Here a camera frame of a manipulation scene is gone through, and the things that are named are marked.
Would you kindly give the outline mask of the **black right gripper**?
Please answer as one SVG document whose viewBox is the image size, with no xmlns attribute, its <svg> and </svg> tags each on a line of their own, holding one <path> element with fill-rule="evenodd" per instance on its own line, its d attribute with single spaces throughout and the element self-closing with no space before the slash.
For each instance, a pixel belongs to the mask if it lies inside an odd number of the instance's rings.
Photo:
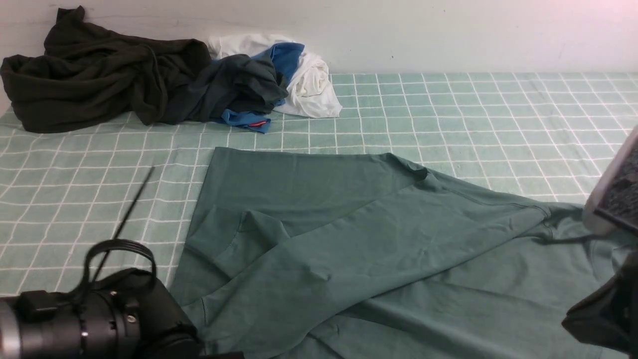
<svg viewBox="0 0 638 359">
<path fill-rule="evenodd" d="M 601 288 L 570 308 L 561 322 L 577 341 L 638 354 L 638 257 L 632 252 Z"/>
</svg>

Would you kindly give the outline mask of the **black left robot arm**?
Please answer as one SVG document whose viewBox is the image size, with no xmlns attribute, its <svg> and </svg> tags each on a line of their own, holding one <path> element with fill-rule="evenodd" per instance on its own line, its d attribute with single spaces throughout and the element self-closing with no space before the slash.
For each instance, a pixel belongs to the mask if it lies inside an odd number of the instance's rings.
<svg viewBox="0 0 638 359">
<path fill-rule="evenodd" d="M 1 300 L 3 359 L 203 359 L 203 341 L 151 272 L 130 268 L 87 292 Z"/>
</svg>

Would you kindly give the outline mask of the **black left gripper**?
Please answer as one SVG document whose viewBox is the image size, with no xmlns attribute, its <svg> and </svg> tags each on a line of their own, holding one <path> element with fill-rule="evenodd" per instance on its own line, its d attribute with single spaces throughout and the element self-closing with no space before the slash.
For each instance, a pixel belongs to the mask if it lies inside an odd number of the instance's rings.
<svg viewBox="0 0 638 359">
<path fill-rule="evenodd" d="M 157 277 L 125 269 L 75 288 L 82 359 L 204 359 L 194 324 Z"/>
</svg>

